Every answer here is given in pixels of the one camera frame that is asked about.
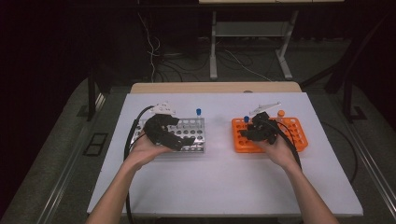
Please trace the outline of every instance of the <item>gray floor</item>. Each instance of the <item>gray floor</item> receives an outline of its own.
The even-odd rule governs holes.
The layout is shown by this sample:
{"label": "gray floor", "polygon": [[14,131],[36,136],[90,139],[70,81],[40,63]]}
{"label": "gray floor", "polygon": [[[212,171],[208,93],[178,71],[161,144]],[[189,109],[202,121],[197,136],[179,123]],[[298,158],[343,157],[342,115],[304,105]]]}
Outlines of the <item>gray floor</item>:
{"label": "gray floor", "polygon": [[[291,42],[286,59],[293,74],[293,80],[302,82],[337,62],[349,42],[347,40],[321,41],[301,40]],[[208,45],[202,40],[198,59],[186,58],[176,49],[166,50],[165,65],[157,70],[161,76],[156,81],[211,81],[207,63]],[[283,81],[274,50],[280,46],[279,40],[259,39],[221,39],[218,43],[218,81],[265,81],[265,76],[273,81]],[[253,74],[237,64],[229,53],[233,52],[241,63]],[[332,144],[335,154],[342,164],[346,175],[352,177],[355,162],[353,150],[358,145],[351,133],[356,130],[373,156],[376,164],[396,189],[396,134],[381,114],[367,100],[358,88],[354,89],[353,105],[359,106],[367,119],[356,120],[353,124],[345,122],[341,111],[342,90],[329,95],[323,90],[327,78],[312,84],[304,91],[323,121],[323,129]],[[114,87],[103,101],[98,101],[98,112],[92,121],[81,117],[81,109],[88,103],[87,83],[84,81],[70,97],[64,112],[58,119],[46,144],[40,151],[35,164],[26,176],[13,202],[1,223],[83,223],[87,217],[87,207],[92,191],[106,156],[106,149],[115,129],[123,100],[130,87]],[[105,147],[99,157],[82,155],[94,133],[108,133]],[[347,139],[352,141],[352,148]],[[373,181],[366,166],[359,159],[353,189],[361,201],[363,217],[342,217],[341,223],[395,223],[392,213]],[[264,218],[208,218],[205,220],[186,218],[161,218],[158,223],[276,223]]]}

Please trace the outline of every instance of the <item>dark background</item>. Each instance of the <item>dark background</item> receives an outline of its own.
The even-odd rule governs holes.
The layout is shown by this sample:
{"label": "dark background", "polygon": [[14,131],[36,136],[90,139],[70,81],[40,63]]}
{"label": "dark background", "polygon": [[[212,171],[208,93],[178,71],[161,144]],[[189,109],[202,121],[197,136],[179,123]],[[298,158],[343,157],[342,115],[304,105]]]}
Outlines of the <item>dark background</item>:
{"label": "dark background", "polygon": [[[167,1],[168,4],[196,2]],[[354,44],[350,51],[355,52],[361,46],[362,37],[392,8],[390,2],[346,1],[342,7],[302,7],[293,39],[351,38]],[[148,46],[136,11],[74,8],[71,4],[73,2],[67,1],[0,2],[0,217],[67,99],[82,80],[93,74],[102,92],[109,92],[115,85],[148,81]],[[232,15],[237,19],[237,12],[237,9],[224,11],[222,16]],[[208,35],[210,30],[210,11],[175,14],[170,10],[157,10],[155,13],[144,11],[142,15],[150,15],[150,31],[162,42],[192,56],[196,51],[196,37]],[[282,16],[282,10],[273,16]],[[395,15],[387,16],[371,41],[364,45],[351,72],[341,75],[341,78],[353,76],[393,127],[396,126],[392,99],[396,86],[395,22]]]}

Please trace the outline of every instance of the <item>wire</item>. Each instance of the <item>wire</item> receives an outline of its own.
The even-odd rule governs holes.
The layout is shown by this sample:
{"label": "wire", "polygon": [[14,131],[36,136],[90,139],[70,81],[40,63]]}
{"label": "wire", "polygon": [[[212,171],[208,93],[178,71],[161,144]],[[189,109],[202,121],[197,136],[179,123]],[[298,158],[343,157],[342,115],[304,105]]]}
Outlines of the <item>wire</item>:
{"label": "wire", "polygon": [[288,133],[290,134],[291,140],[292,140],[292,142],[293,142],[293,145],[296,146],[296,143],[295,143],[295,141],[294,141],[294,137],[293,137],[293,135],[291,134],[291,131],[289,130],[288,126],[286,126],[285,124],[283,124],[283,123],[281,123],[281,122],[278,122],[278,124],[282,125],[282,126],[288,131]]}
{"label": "wire", "polygon": [[303,169],[303,167],[301,165],[301,161],[300,161],[300,156],[298,155],[297,148],[294,145],[294,143],[292,143],[290,141],[290,139],[279,129],[279,127],[275,127],[274,125],[272,125],[271,123],[269,123],[266,120],[264,120],[264,123],[267,124],[268,126],[272,127],[281,137],[283,137],[286,144],[288,144],[289,149],[294,156],[294,159],[297,161],[297,164],[300,166],[301,169]]}
{"label": "wire", "polygon": [[148,36],[148,44],[149,44],[150,47],[151,47],[151,53],[149,54],[149,55],[150,55],[150,56],[149,56],[149,61],[150,61],[151,68],[152,68],[152,70],[151,70],[151,82],[154,82],[155,66],[154,66],[154,62],[152,61],[152,57],[153,57],[153,55],[154,55],[154,47],[152,46],[151,41],[149,40],[149,29],[148,29],[148,27],[147,27],[146,24],[143,22],[143,19],[142,19],[142,17],[140,16],[140,13],[137,13],[137,15],[139,16],[140,21],[142,21],[142,24],[143,24],[143,26],[145,27],[146,34],[147,34],[147,36]]}
{"label": "wire", "polygon": [[176,68],[174,68],[174,67],[172,67],[170,65],[167,65],[167,64],[163,64],[163,63],[161,65],[165,66],[165,67],[168,67],[168,68],[171,68],[172,70],[174,70],[178,74],[178,76],[180,77],[180,82],[183,82],[183,76],[181,75],[181,73],[179,71],[177,71]]}
{"label": "wire", "polygon": [[162,73],[162,72],[160,72],[160,71],[157,71],[156,73],[157,73],[158,75],[160,75],[161,82],[164,82],[164,79],[163,79],[163,73]]}
{"label": "wire", "polygon": [[167,57],[167,56],[180,56],[183,55],[183,53],[165,53],[163,55],[163,57]]}
{"label": "wire", "polygon": [[[236,61],[239,62],[239,60],[238,60],[230,51],[228,51],[228,50],[225,50],[225,51],[226,51],[227,53],[231,54],[231,56],[233,56],[233,57],[236,59]],[[247,71],[249,71],[250,73],[252,73],[252,74],[255,74],[255,75],[259,76],[259,77],[263,77],[263,78],[267,79],[268,81],[272,81],[272,80],[269,79],[268,77],[265,77],[265,76],[263,76],[263,75],[260,75],[260,74],[258,74],[258,73],[256,73],[256,72],[254,72],[254,71],[252,71],[252,70],[246,68],[246,67],[245,67],[244,65],[242,65],[242,64],[241,64],[241,66],[242,66],[243,68],[245,68]]]}
{"label": "wire", "polygon": [[154,35],[153,37],[158,41],[158,47],[155,48],[155,50],[159,50],[160,46],[161,46],[161,41],[160,41],[160,39],[157,36]]}
{"label": "wire", "polygon": [[161,56],[160,54],[151,53],[150,51],[147,51],[147,53],[152,55],[152,56],[155,56],[155,57],[160,57]]}
{"label": "wire", "polygon": [[[144,109],[140,112],[140,114],[137,116],[137,118],[134,120],[134,123],[132,124],[131,130],[130,130],[129,133],[128,133],[128,137],[127,137],[127,139],[126,139],[126,143],[125,143],[125,147],[124,147],[124,157],[123,157],[123,160],[124,160],[124,161],[125,161],[126,158],[128,157],[128,155],[129,155],[129,153],[130,153],[130,150],[131,150],[131,148],[132,148],[132,145],[133,145],[133,144],[131,144],[131,141],[132,141],[132,138],[133,138],[133,136],[134,136],[134,131],[136,130],[137,125],[139,124],[140,118],[142,117],[142,115],[143,115],[146,111],[150,110],[152,107],[154,107],[154,106],[153,106],[153,105],[150,105],[150,106],[144,108]],[[129,197],[129,190],[128,190],[128,194],[126,195],[125,207],[126,207],[126,214],[127,214],[128,220],[129,220],[130,223],[133,224],[133,223],[134,223],[134,220],[133,220],[133,218],[132,218],[131,202],[130,202],[130,197]]]}
{"label": "wire", "polygon": [[235,61],[235,57],[234,57],[235,53],[231,53],[230,51],[228,51],[227,53],[229,55],[233,56],[233,58],[228,59],[228,58],[225,58],[225,57],[223,57],[221,55],[219,55],[219,56],[222,57],[224,60],[228,61],[229,63],[234,63],[234,64],[237,64],[237,65],[243,65],[243,66],[251,66],[251,65],[253,65],[253,60],[246,53],[244,55],[248,58],[249,63],[242,63],[240,59]]}
{"label": "wire", "polygon": [[201,81],[201,79],[199,79],[198,76],[196,76],[194,73],[182,73],[182,74],[192,75],[193,77],[195,77],[195,79],[197,79],[198,82]]}
{"label": "wire", "polygon": [[216,59],[217,59],[220,63],[222,63],[222,64],[224,65],[224,67],[227,67],[227,68],[229,68],[229,69],[232,69],[232,70],[235,70],[235,71],[240,71],[240,70],[243,70],[243,69],[244,69],[243,67],[240,66],[239,63],[237,63],[237,64],[238,64],[238,67],[237,67],[237,68],[234,68],[234,67],[231,67],[231,66],[227,65],[223,60],[227,60],[227,61],[228,61],[228,59],[226,59],[226,58],[225,58],[224,56],[222,56],[221,54],[216,53]]}
{"label": "wire", "polygon": [[166,60],[164,62],[165,63],[170,63],[170,64],[172,64],[172,65],[174,65],[174,66],[176,66],[176,67],[178,67],[178,68],[180,68],[180,69],[182,69],[184,71],[190,71],[191,72],[191,71],[198,71],[198,70],[203,69],[206,66],[208,61],[209,61],[209,54],[207,55],[207,57],[205,57],[204,64],[202,64],[202,65],[200,65],[199,67],[196,67],[196,68],[184,68],[184,67],[182,67],[182,66],[180,66],[180,65],[178,65],[176,63],[169,62],[169,60]]}
{"label": "wire", "polygon": [[133,142],[132,144],[129,146],[129,150],[131,151],[132,146],[134,145],[135,142],[137,142],[137,140],[139,140],[141,137],[143,137],[144,135],[146,135],[145,133],[143,133],[142,135],[139,135]]}
{"label": "wire", "polygon": [[169,82],[169,77],[164,72],[161,72],[161,74],[163,75],[164,81]]}
{"label": "wire", "polygon": [[[242,42],[242,41],[244,41],[245,38],[246,38],[246,37],[240,37],[240,38],[237,38],[237,41],[233,41],[233,47],[234,47],[234,48],[241,48],[241,49],[239,49],[237,52],[234,52],[234,54],[237,54],[237,53],[239,53],[239,52],[243,52],[243,51],[245,51],[245,50],[247,50],[247,49],[250,49],[250,46],[251,46],[254,42],[257,42],[257,41],[259,40],[258,37],[248,37],[248,38],[247,38],[247,44],[246,44],[245,46],[242,46],[242,47],[237,46],[237,43],[236,43],[236,42]],[[222,45],[223,48],[227,48],[227,46],[225,46],[223,43],[221,43],[221,45]]]}
{"label": "wire", "polygon": [[326,123],[324,121],[321,121],[320,123],[332,128],[336,132],[340,133],[346,139],[346,141],[348,142],[350,148],[352,149],[353,157],[354,157],[354,161],[355,161],[354,171],[353,171],[352,177],[350,177],[350,179],[349,179],[349,183],[352,184],[353,181],[355,181],[356,175],[358,174],[358,168],[359,168],[358,154],[356,153],[356,148],[353,147],[352,142],[340,130],[336,129],[334,126],[332,126],[331,124]]}
{"label": "wire", "polygon": [[[250,46],[250,44],[251,43],[254,43],[256,40],[258,40],[258,38],[256,38],[256,39],[254,39],[254,40],[250,40],[249,39],[249,41],[248,41],[248,43],[247,43],[247,45],[244,47],[244,49],[248,49],[248,47]],[[249,57],[249,59],[250,59],[250,56],[258,56],[258,55],[263,55],[263,53],[259,53],[259,54],[251,54],[251,53],[249,53],[249,54],[246,54],[248,57]],[[227,59],[227,58],[225,58],[225,57],[223,57],[223,56],[221,56],[220,54],[218,54],[218,60],[219,60],[219,62],[220,63],[222,63],[225,67],[228,67],[228,68],[230,68],[230,69],[233,69],[233,70],[241,70],[241,69],[244,69],[244,68],[241,68],[241,69],[237,69],[237,68],[232,68],[232,67],[230,67],[230,66],[228,66],[228,65],[226,65],[220,58],[223,58],[224,60],[227,60],[227,61],[230,61],[229,59]],[[259,74],[260,76],[264,76],[264,77],[268,77],[268,75],[270,74],[270,73],[275,73],[275,74],[277,74],[277,75],[279,75],[279,73],[278,72],[271,72],[271,68],[272,68],[272,66],[273,66],[273,64],[274,64],[274,61],[276,60],[276,56],[274,56],[273,57],[273,60],[270,62],[270,65],[268,66],[268,69],[267,69],[267,71],[264,73],[264,75],[261,75],[261,74]]]}

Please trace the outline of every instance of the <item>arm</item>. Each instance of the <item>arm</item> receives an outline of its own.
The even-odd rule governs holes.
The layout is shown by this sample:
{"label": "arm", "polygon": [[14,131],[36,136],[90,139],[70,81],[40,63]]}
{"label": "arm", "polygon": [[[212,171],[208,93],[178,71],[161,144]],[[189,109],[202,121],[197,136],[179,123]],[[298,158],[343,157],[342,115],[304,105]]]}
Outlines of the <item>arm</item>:
{"label": "arm", "polygon": [[155,146],[143,135],[134,144],[134,149],[107,188],[105,194],[93,208],[86,223],[119,223],[126,195],[134,174],[143,165],[154,160],[161,153],[172,151],[168,147]]}
{"label": "arm", "polygon": [[288,145],[281,136],[277,137],[273,145],[268,144],[266,141],[256,142],[256,144],[265,148],[271,161],[281,166],[285,171],[293,187],[305,224],[338,223],[329,207],[323,202],[300,169]]}

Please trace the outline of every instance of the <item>white table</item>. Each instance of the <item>white table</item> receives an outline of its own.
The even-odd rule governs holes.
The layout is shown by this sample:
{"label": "white table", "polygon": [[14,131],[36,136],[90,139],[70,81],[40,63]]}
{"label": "white table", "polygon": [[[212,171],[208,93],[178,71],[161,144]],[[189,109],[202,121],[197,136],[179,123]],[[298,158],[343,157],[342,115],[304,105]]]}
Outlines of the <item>white table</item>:
{"label": "white table", "polygon": [[[361,216],[362,207],[303,92],[133,93],[126,97],[99,175],[90,213],[122,163],[133,120],[148,105],[168,101],[177,118],[205,118],[204,154],[163,154],[144,166],[132,183],[132,213],[140,217],[289,217],[300,210],[284,172],[265,154],[233,150],[231,119],[259,104],[281,102],[286,117],[301,122],[309,146],[300,153],[304,173],[338,217]],[[152,116],[146,113],[142,119]]]}

